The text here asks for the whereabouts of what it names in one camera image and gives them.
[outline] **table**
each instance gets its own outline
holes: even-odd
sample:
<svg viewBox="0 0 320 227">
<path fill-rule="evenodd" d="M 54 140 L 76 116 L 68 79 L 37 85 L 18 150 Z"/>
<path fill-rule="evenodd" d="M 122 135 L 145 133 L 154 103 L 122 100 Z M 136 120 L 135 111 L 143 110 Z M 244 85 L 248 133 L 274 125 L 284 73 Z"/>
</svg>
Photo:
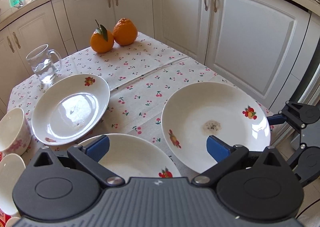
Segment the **table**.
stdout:
<svg viewBox="0 0 320 227">
<path fill-rule="evenodd" d="M 78 143 L 106 133 L 139 136 L 162 149 L 176 164 L 182 176 L 193 178 L 197 175 L 174 156 L 164 140 L 161 129 L 164 104 L 175 91 L 190 83 L 216 81 L 233 87 L 235 85 L 185 54 L 139 33 L 136 41 L 129 46 L 115 43 L 114 48 L 105 54 L 98 54 L 89 47 L 64 58 L 63 67 L 51 84 L 43 85 L 32 75 L 13 88 L 8 111 L 21 107 L 31 125 L 33 110 L 44 92 L 57 81 L 82 73 L 104 78 L 109 84 L 111 95 L 102 119 Z M 261 108 L 267 116 L 272 115 L 265 107 Z M 271 130 L 271 136 L 274 137 L 274 126 L 271 126 Z M 26 164 L 43 145 L 32 137 L 27 151 L 22 155 Z M 62 150 L 70 145 L 52 148 Z"/>
</svg>

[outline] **red box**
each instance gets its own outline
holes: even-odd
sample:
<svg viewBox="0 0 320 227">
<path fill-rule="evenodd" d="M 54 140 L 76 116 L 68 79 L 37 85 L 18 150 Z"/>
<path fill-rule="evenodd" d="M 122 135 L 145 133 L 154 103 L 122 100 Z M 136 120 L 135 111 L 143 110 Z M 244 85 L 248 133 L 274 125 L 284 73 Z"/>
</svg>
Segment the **red box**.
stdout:
<svg viewBox="0 0 320 227">
<path fill-rule="evenodd" d="M 0 227 L 4 227 L 5 223 L 10 219 L 9 215 L 6 215 L 3 211 L 0 210 Z"/>
</svg>

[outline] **pink floral bowl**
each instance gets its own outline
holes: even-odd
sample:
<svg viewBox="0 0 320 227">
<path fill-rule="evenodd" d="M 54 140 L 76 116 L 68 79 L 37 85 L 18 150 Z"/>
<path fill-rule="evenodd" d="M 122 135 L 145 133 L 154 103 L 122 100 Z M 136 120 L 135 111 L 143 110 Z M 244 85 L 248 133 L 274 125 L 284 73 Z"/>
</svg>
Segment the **pink floral bowl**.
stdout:
<svg viewBox="0 0 320 227">
<path fill-rule="evenodd" d="M 0 121 L 0 152 L 22 155 L 31 141 L 31 130 L 21 108 L 8 112 Z"/>
</svg>

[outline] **white cabinet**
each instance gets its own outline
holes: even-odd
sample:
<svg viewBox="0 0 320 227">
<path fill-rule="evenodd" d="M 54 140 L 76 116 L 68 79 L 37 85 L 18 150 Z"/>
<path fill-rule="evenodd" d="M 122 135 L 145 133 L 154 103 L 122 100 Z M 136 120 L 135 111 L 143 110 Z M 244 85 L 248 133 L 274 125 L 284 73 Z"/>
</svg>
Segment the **white cabinet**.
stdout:
<svg viewBox="0 0 320 227">
<path fill-rule="evenodd" d="M 204 64 L 210 15 L 211 0 L 153 0 L 155 39 Z"/>
<path fill-rule="evenodd" d="M 116 24 L 113 0 L 63 0 L 77 50 L 90 46 L 95 19 L 112 31 Z"/>
<path fill-rule="evenodd" d="M 205 65 L 269 108 L 299 54 L 310 14 L 284 0 L 217 0 L 216 6 Z"/>
<path fill-rule="evenodd" d="M 152 0 L 114 0 L 116 20 L 129 18 L 142 32 L 154 38 Z"/>
<path fill-rule="evenodd" d="M 138 31 L 154 37 L 152 0 L 63 0 L 77 50 L 90 46 L 98 23 L 113 31 L 116 22 L 129 18 Z"/>
<path fill-rule="evenodd" d="M 0 110 L 0 120 L 4 117 L 4 113 Z"/>
<path fill-rule="evenodd" d="M 29 75 L 33 71 L 26 61 L 26 56 L 35 48 L 48 44 L 49 49 L 57 50 L 61 58 L 67 56 L 52 4 L 48 2 L 23 15 L 9 25 L 9 31 Z"/>
<path fill-rule="evenodd" d="M 7 106 L 4 104 L 4 102 L 0 99 L 0 120 L 1 120 L 1 112 L 3 114 L 7 113 Z"/>
<path fill-rule="evenodd" d="M 0 110 L 5 113 L 12 88 L 29 77 L 7 27 L 0 31 L 0 60 Z"/>
</svg>

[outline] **green container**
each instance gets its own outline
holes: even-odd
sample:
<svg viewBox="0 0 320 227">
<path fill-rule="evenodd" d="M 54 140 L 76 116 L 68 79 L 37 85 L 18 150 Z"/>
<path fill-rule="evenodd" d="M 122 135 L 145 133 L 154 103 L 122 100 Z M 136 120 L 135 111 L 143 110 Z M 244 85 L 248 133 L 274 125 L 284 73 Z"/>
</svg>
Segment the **green container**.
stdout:
<svg viewBox="0 0 320 227">
<path fill-rule="evenodd" d="M 19 5 L 19 0 L 9 0 L 10 7 L 14 7 L 15 5 Z"/>
</svg>

